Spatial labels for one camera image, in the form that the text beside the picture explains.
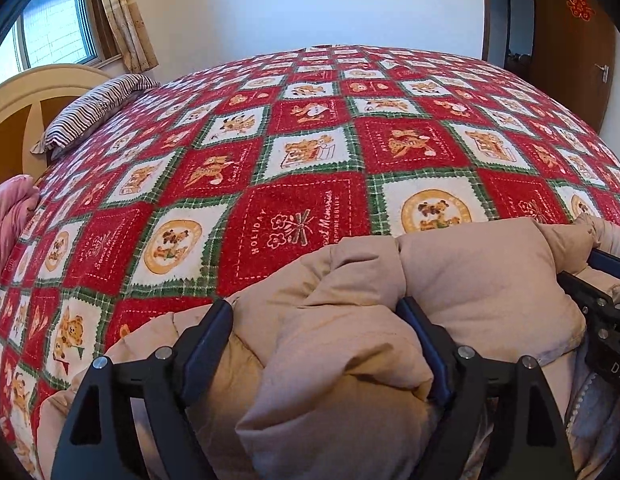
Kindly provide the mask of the striped pillow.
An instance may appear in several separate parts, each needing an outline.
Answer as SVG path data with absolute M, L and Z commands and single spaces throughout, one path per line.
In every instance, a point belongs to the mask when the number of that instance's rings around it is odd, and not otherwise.
M 98 128 L 158 82 L 143 74 L 124 74 L 86 92 L 60 111 L 30 148 L 33 155 L 60 158 L 86 140 Z

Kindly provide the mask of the lilac quilted puffer jacket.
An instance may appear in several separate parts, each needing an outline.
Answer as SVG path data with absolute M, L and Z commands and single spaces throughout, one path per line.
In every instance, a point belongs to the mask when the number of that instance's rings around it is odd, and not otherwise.
M 436 413 L 434 374 L 397 301 L 487 358 L 537 358 L 564 420 L 576 475 L 597 479 L 620 441 L 620 395 L 586 363 L 586 324 L 555 275 L 612 295 L 587 266 L 620 258 L 620 226 L 582 214 L 346 238 L 230 299 L 234 325 L 208 396 L 188 410 L 223 479 L 403 479 Z

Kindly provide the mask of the pink folded floral quilt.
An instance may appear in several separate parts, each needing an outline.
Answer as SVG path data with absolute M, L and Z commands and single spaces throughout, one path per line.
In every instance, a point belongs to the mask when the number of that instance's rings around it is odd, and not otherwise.
M 0 277 L 39 200 L 40 190 L 29 174 L 18 174 L 0 184 Z

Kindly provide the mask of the red double-happiness door sticker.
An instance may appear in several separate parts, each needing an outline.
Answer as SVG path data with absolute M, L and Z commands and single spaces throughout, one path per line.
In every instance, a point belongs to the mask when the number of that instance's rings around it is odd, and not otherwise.
M 589 6 L 587 0 L 566 0 L 566 6 L 574 18 L 586 23 L 595 16 L 595 10 Z

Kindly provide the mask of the cream and wood headboard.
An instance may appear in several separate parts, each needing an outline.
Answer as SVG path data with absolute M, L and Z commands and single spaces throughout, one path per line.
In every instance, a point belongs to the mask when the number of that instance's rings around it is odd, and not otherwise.
M 90 66 L 55 64 L 0 84 L 0 184 L 18 174 L 40 177 L 48 161 L 30 152 L 33 145 L 64 107 L 109 78 Z

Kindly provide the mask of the red patchwork bear bedspread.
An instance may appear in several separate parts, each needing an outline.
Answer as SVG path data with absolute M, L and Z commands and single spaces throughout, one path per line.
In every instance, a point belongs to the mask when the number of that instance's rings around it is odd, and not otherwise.
M 620 161 L 567 107 L 476 58 L 319 46 L 145 89 L 17 185 L 4 438 L 39 477 L 41 404 L 94 356 L 344 237 L 580 214 L 620 225 Z

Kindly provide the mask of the brown wooden door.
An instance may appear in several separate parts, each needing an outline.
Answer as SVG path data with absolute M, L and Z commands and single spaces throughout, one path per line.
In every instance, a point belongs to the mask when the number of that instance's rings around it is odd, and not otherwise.
M 586 23 L 570 14 L 566 0 L 536 0 L 530 81 L 599 132 L 614 76 L 616 34 L 602 6 L 587 2 L 595 16 Z M 607 84 L 595 64 L 610 66 Z

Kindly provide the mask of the window with metal frame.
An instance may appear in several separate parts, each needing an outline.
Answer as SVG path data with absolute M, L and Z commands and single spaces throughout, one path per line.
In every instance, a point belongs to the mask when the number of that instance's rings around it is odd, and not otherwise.
M 0 84 L 30 68 L 118 55 L 101 0 L 30 0 L 0 45 Z

